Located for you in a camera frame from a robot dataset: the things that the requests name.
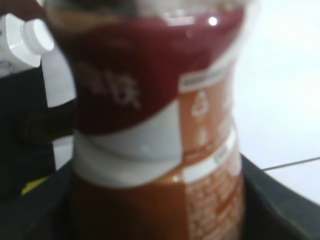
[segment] white bottle cap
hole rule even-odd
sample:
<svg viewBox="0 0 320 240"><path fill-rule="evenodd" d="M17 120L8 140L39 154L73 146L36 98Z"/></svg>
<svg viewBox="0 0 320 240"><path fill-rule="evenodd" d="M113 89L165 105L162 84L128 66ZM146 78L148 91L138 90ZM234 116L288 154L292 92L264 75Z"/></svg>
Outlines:
<svg viewBox="0 0 320 240"><path fill-rule="evenodd" d="M24 43L33 54L42 55L55 47L55 42L44 21L34 19L22 25L21 35Z"/></svg>

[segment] white bottle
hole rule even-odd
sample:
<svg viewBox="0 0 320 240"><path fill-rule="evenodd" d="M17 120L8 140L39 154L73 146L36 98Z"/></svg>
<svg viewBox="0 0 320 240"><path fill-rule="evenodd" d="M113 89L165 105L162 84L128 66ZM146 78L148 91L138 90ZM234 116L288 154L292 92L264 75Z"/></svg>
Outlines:
<svg viewBox="0 0 320 240"><path fill-rule="evenodd" d="M37 68L55 42L40 19L28 22L12 14L0 18L0 78Z"/></svg>

